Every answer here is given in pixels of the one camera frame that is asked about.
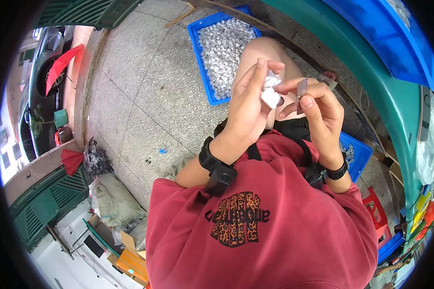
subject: red umbrella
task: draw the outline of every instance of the red umbrella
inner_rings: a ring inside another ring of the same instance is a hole
[[[51,86],[53,85],[54,81],[58,78],[58,76],[61,74],[63,69],[68,66],[71,59],[74,58],[76,55],[81,55],[84,52],[85,46],[83,44],[79,44],[76,47],[66,51],[63,55],[61,55],[58,59],[56,59],[53,63],[53,66],[50,68],[50,73],[48,74],[47,79],[47,89],[45,96],[48,94],[48,92],[51,89]]]
[[[69,176],[73,176],[75,171],[79,168],[79,165],[84,161],[84,154],[63,149],[61,153],[61,162],[64,165],[64,169]]]

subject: leopard print graphic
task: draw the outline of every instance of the leopard print graphic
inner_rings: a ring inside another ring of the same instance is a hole
[[[229,214],[229,210],[228,210],[228,205],[230,203],[230,198],[226,198],[225,199],[225,204],[224,204],[224,210],[222,212],[222,217],[221,217],[221,221],[219,223],[219,229],[218,229],[218,240],[221,244],[223,244],[224,246],[229,246],[230,244],[230,238],[229,238],[229,234],[228,234],[228,214]]]
[[[230,247],[234,248],[238,246],[237,235],[237,200],[238,195],[232,195],[230,197]]]
[[[260,198],[252,192],[241,192],[220,200],[215,213],[209,210],[205,214],[208,222],[214,223],[210,236],[230,248],[258,242],[257,223],[266,223],[270,217],[269,210],[259,207]]]
[[[212,231],[210,232],[210,236],[214,238],[215,240],[218,240],[218,230],[219,230],[219,224],[224,218],[224,208],[225,208],[225,200],[221,200],[218,204],[218,208],[216,211],[216,218],[214,222],[214,227],[212,227]]]
[[[244,199],[246,198],[246,192],[238,194],[238,246],[246,243],[244,240]]]
[[[248,242],[258,242],[259,238],[257,236],[257,212],[259,211],[260,199],[256,194],[254,200],[252,198],[252,192],[248,192],[246,194],[246,212],[248,212],[246,231],[248,232]]]

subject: red plastic stool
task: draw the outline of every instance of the red plastic stool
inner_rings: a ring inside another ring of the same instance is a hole
[[[363,205],[368,210],[373,219],[374,228],[376,229],[376,235],[378,240],[384,235],[384,240],[379,242],[378,249],[384,246],[390,239],[392,239],[391,230],[387,224],[387,217],[384,213],[383,207],[378,200],[378,197],[373,191],[373,187],[368,188],[370,196],[362,200]]]

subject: green metal gate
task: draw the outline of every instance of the green metal gate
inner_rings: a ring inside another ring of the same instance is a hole
[[[88,197],[88,183],[83,166],[72,177],[60,167],[13,203],[10,212],[29,251],[47,234],[48,223],[56,223]]]
[[[116,28],[144,0],[50,0],[34,28],[85,25]]]

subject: wooden stick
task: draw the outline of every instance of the wooden stick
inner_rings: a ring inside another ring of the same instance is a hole
[[[191,12],[195,11],[198,8],[199,7],[195,7],[193,9],[190,9],[190,10],[186,11],[185,13],[183,13],[182,15],[180,15],[179,17],[177,17],[174,20],[172,20],[169,23],[167,23],[165,27],[168,28],[168,27],[174,25],[177,21],[180,21],[180,20],[184,19],[186,17],[186,15],[190,14]]]

